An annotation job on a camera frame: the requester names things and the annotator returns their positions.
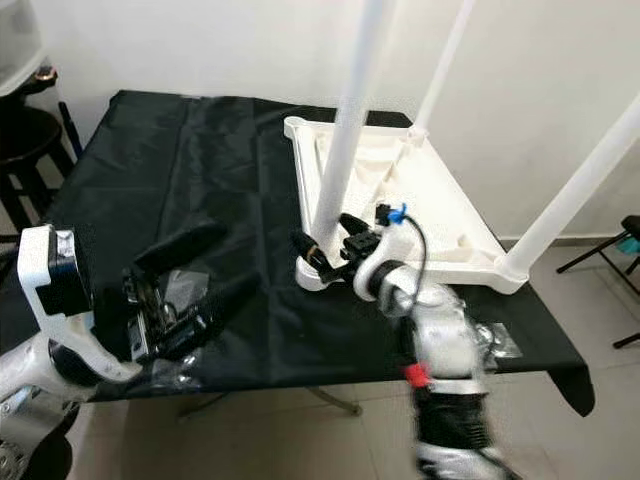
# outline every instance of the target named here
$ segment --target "table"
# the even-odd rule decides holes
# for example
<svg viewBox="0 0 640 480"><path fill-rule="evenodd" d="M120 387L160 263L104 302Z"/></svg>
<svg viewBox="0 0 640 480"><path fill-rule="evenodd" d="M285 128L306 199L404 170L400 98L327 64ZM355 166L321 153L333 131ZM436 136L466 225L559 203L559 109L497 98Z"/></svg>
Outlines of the table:
<svg viewBox="0 0 640 480"><path fill-rule="evenodd" d="M256 271L260 289L221 337L185 364L156 363L128 385L101 385L114 400L177 393L397 380L389 325L350 288L299 288L289 233L299 228L291 144L283 119L332 121L335 110L254 98L195 98L121 91L67 179L46 221L75 227L96 292L96 334L120 357L128 346L121 270L157 239L202 219L227 225L223 241L187 268L224 284ZM368 123L406 127L402 114ZM581 415L595 403L589 370L530 285L504 296L456 287L472 317L503 323L523 357L499 372L546 370ZM0 351L37 331L15 271L0 288Z"/></svg>

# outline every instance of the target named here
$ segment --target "blue cable clip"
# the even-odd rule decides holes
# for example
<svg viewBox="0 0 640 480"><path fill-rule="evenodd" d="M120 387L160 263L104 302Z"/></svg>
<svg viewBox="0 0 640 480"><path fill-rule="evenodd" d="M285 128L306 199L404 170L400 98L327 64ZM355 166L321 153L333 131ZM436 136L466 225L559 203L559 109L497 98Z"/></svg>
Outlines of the blue cable clip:
<svg viewBox="0 0 640 480"><path fill-rule="evenodd" d="M403 203L402 208L400 210L391 210L387 218L391 223L400 225L402 224L406 213L407 213L407 204Z"/></svg>

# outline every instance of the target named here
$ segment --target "tiled floor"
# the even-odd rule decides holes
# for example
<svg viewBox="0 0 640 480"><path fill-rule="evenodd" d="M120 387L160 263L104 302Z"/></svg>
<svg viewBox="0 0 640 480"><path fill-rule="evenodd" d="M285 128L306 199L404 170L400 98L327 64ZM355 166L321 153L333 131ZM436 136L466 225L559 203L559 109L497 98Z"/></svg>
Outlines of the tiled floor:
<svg viewBox="0 0 640 480"><path fill-rule="evenodd" d="M543 373L496 376L488 400L496 438L524 478L640 478L640 301L593 258L557 275L584 248L552 248L532 283L591 367L597 406L583 419ZM640 269L635 280L640 283ZM417 479L411 407L402 383L328 389L358 400L359 418L302 389L229 396L186 424L202 397L87 405L69 434L72 479Z"/></svg>

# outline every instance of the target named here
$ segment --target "black stool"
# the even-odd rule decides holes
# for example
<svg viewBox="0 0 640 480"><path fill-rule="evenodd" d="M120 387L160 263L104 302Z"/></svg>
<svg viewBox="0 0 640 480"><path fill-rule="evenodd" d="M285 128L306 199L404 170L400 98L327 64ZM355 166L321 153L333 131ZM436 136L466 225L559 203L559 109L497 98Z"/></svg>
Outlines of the black stool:
<svg viewBox="0 0 640 480"><path fill-rule="evenodd" d="M43 215L55 191L49 190L36 165L45 155L66 178L73 161L60 142L62 128L50 113L30 107L0 110L0 201L18 232L31 227L20 196L26 195L34 209ZM9 175L13 174L22 189L16 189ZM17 235L0 235L0 243L13 243Z"/></svg>
<svg viewBox="0 0 640 480"><path fill-rule="evenodd" d="M603 252L603 250L605 248L607 248L609 245L613 245L614 243L620 242L620 241L625 240L627 238L633 237L633 238L635 238L636 240L638 240L640 242L640 215L630 215L630 216L626 217L622 221L622 228L624 228L624 232L622 232L620 235L607 240L606 242L598 245L593 250L588 251L584 255L580 255L575 260L571 260L566 265L563 265L562 267L558 268L557 272L558 273L562 273L565 270L567 270L568 268L571 268L574 265L580 263L581 261L589 258L591 255L599 253L602 256L602 258L604 258L606 260L606 262L609 265L611 265L611 268L613 268L615 270L615 272L618 275L620 275L620 277L625 281L625 283L627 285L629 285L629 287L634 292L636 292L636 295L640 295L640 290L638 290L638 287L636 287L633 283L631 283L631 281L628 278L628 276L631 275L631 273L633 273L633 271L638 267L638 265L640 265L640 256L637 257L633 261L633 263L629 266L629 268L627 268L627 270L625 270L623 272ZM638 332L638 333L636 333L634 335L631 335L631 336L629 336L627 338L623 338L620 341L615 342L613 344L613 348L622 348L625 345L627 345L627 344L629 344L631 342L634 342L636 340L640 340L640 332Z"/></svg>

